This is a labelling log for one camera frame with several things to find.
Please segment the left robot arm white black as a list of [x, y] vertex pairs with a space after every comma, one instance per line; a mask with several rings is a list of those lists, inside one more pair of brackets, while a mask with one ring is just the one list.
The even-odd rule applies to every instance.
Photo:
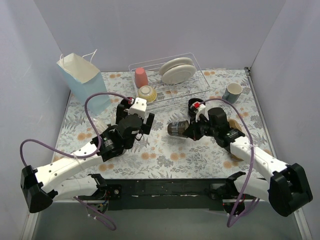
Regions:
[[21, 189], [30, 213], [48, 208], [58, 195], [58, 185], [73, 175], [122, 155], [131, 149], [137, 135], [150, 133], [155, 115], [145, 118], [147, 102], [136, 98], [133, 103], [118, 105], [116, 123], [97, 134], [77, 151], [65, 154], [58, 163], [33, 168], [26, 165], [21, 171]]

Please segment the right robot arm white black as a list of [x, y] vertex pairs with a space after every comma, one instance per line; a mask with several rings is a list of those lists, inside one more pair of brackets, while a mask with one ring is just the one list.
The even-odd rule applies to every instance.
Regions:
[[230, 126], [225, 111], [214, 107], [206, 111], [204, 104], [196, 102], [188, 110], [190, 123], [184, 135], [194, 141], [203, 136], [213, 137], [216, 143], [235, 157], [252, 163], [260, 178], [246, 179], [247, 173], [237, 172], [222, 185], [214, 184], [215, 196], [237, 199], [243, 193], [262, 199], [281, 216], [287, 217], [313, 200], [304, 168], [288, 164], [255, 147], [245, 134]]

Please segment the black takeout coffee cup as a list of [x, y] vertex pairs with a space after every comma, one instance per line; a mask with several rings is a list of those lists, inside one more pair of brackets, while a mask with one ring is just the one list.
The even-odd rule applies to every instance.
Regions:
[[171, 122], [167, 126], [167, 133], [173, 137], [188, 138], [187, 129], [189, 126], [188, 120]]

